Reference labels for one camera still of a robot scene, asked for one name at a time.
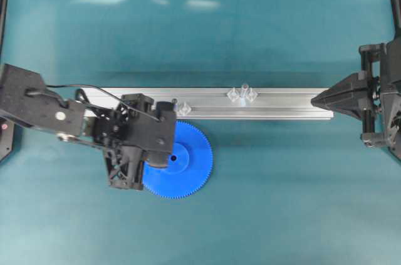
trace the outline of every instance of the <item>teal mat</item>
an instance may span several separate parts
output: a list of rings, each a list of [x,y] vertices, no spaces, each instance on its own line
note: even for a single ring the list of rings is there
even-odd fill
[[[390,0],[9,0],[2,63],[47,83],[330,86],[393,37]],[[398,264],[401,168],[360,122],[192,122],[186,199],[108,188],[99,151],[17,131],[0,264]]]

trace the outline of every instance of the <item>screw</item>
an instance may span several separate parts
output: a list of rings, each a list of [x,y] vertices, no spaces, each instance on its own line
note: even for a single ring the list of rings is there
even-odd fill
[[[60,121],[64,121],[65,120],[65,118],[66,118],[66,115],[65,115],[65,113],[63,113],[63,112],[56,112],[56,119],[57,120],[60,120]]]
[[[57,133],[57,137],[58,137],[58,139],[59,139],[60,141],[62,141],[62,142],[69,142],[71,139],[74,138],[74,136],[72,136],[72,135],[67,135],[67,134],[62,133],[62,132]]]

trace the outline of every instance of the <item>blue gear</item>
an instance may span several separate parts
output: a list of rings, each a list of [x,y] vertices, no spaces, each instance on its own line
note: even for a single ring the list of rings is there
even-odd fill
[[[212,167],[212,148],[205,135],[191,124],[177,122],[169,166],[158,169],[145,163],[143,184],[159,196],[183,198],[206,183]]]

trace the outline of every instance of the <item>metal bar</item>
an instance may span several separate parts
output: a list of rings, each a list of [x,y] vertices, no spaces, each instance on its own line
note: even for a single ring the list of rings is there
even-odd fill
[[[143,93],[158,101],[177,100],[179,119],[329,120],[333,112],[312,106],[324,88],[249,88],[252,97],[228,97],[232,88],[103,88],[115,96]],[[92,88],[84,88],[90,102],[113,108],[118,102]]]

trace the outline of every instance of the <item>black cable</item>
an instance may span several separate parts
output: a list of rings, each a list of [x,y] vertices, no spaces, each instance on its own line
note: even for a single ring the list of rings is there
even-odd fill
[[[68,107],[68,102],[63,99],[59,94],[49,91],[49,90],[28,90],[26,92],[28,96],[47,96],[51,98],[55,98],[58,103],[60,104],[61,107],[67,108]]]
[[[48,88],[94,88],[98,91],[101,91],[102,93],[116,99],[117,101],[119,101],[122,105],[124,105],[125,107],[127,107],[130,110],[133,110],[135,112],[141,113],[142,115],[148,116],[149,118],[152,118],[156,121],[160,121],[159,118],[147,113],[147,112],[143,112],[141,110],[138,110],[134,107],[131,107],[130,105],[128,105],[127,103],[125,103],[122,99],[119,99],[119,97],[109,93],[108,91],[105,91],[103,88],[100,88],[99,86],[95,86],[95,85],[46,85]]]
[[[106,111],[106,112],[110,111],[109,108],[99,107],[98,105],[94,105],[94,104],[90,103],[88,96],[81,88],[79,88],[75,91],[75,100],[81,102],[82,104],[85,104],[85,106],[87,108],[89,108],[98,118],[101,117],[102,111]]]

